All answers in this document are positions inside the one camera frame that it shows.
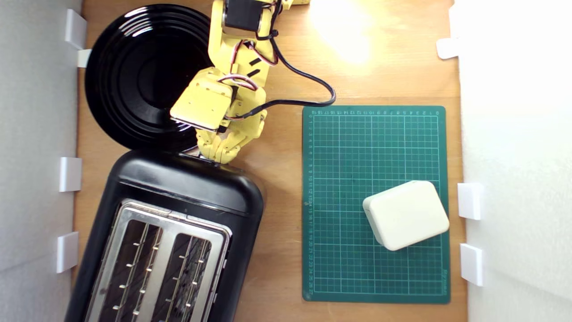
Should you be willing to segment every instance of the toaster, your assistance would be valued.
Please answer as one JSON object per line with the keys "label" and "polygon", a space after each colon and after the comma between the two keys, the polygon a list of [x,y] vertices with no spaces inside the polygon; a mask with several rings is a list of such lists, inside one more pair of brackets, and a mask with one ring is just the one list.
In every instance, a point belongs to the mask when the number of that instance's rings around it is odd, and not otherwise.
{"label": "toaster", "polygon": [[65,322],[232,321],[264,210],[242,170],[134,150],[114,165]]}

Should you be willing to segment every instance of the white panel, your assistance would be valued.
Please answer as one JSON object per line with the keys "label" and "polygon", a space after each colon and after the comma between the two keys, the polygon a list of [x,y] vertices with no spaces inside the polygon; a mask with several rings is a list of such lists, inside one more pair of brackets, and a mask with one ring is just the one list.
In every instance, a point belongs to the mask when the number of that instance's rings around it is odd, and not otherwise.
{"label": "white panel", "polygon": [[0,273],[1,321],[62,322],[72,287],[71,272],[55,273],[47,254]]}
{"label": "white panel", "polygon": [[58,192],[59,159],[77,139],[77,50],[63,36],[81,1],[1,2],[0,314],[61,322],[70,274],[55,273],[56,240],[72,231],[73,195]]}
{"label": "white panel", "polygon": [[63,157],[59,164],[59,191],[81,190],[81,158]]}
{"label": "white panel", "polygon": [[464,0],[464,179],[485,187],[467,243],[486,254],[470,321],[569,321],[572,46],[566,1]]}

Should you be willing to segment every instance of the grid lines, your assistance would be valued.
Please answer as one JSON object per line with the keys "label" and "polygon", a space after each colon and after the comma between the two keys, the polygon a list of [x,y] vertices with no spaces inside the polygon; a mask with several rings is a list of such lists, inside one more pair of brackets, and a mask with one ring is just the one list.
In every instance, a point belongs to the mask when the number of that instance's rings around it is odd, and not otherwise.
{"label": "grid lines", "polygon": [[447,303],[448,233],[391,252],[365,197],[429,180],[447,209],[442,107],[304,108],[304,298]]}

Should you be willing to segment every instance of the white box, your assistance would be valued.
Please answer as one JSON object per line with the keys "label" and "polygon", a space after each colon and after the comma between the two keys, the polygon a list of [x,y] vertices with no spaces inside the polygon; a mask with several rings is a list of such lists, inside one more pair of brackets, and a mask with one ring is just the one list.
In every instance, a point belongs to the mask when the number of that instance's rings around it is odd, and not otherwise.
{"label": "white box", "polygon": [[435,186],[410,181],[363,201],[363,209],[378,243],[398,250],[442,234],[449,219]]}

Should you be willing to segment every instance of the wooden surface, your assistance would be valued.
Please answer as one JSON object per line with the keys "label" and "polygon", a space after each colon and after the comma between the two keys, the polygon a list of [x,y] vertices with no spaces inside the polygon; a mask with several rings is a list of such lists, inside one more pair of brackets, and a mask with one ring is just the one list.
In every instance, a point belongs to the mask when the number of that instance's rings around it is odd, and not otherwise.
{"label": "wooden surface", "polygon": [[[209,0],[173,1],[210,15]],[[84,0],[88,46],[116,17],[149,4],[143,0]],[[447,109],[451,218],[452,300],[448,305],[307,303],[301,296],[301,108],[269,110],[261,138],[232,164],[260,177],[268,203],[235,321],[466,321],[467,287],[460,277],[456,184],[462,180],[459,83],[456,60],[437,58],[435,41],[448,37],[452,0],[312,0],[285,11],[277,39],[294,66],[327,80],[337,104],[431,104]],[[93,120],[80,71],[78,154],[84,181],[76,195],[75,230],[81,253],[109,170],[126,149]],[[318,100],[325,90],[290,73],[271,70],[269,99]]]}

